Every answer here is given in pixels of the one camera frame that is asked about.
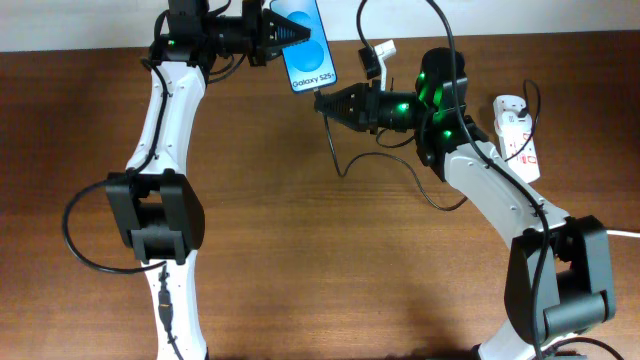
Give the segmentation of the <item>blue Samsung Galaxy smartphone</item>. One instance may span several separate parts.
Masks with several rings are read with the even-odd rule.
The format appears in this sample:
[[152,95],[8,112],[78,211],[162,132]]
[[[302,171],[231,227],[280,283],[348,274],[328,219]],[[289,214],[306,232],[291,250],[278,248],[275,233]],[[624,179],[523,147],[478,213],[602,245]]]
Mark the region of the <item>blue Samsung Galaxy smartphone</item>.
[[304,93],[337,83],[338,76],[316,0],[274,0],[270,9],[310,29],[310,38],[283,50],[284,63],[294,93]]

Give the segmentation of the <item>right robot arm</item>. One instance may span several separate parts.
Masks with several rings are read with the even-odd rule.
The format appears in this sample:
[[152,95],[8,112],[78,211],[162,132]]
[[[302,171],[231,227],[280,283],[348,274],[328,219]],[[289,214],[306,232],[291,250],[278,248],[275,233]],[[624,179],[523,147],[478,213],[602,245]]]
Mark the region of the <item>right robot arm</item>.
[[552,358],[616,314],[608,233],[597,218],[575,218],[548,202],[509,168],[465,112],[464,66],[461,53],[435,48],[423,56],[412,92],[384,91],[374,80],[318,94],[314,107],[359,132],[413,131],[423,165],[505,241],[508,318],[469,358]]

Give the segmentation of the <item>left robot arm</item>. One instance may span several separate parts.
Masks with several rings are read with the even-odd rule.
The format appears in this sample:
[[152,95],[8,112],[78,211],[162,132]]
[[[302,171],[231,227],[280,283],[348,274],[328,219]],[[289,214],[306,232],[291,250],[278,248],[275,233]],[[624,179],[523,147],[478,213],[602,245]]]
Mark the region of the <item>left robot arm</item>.
[[205,213],[187,160],[197,109],[215,82],[212,68],[234,56],[263,66],[310,37],[309,28],[260,1],[243,2],[238,16],[206,1],[172,1],[156,19],[144,60],[152,79],[145,123],[125,171],[109,175],[106,195],[151,291],[160,359],[209,356],[195,284]]

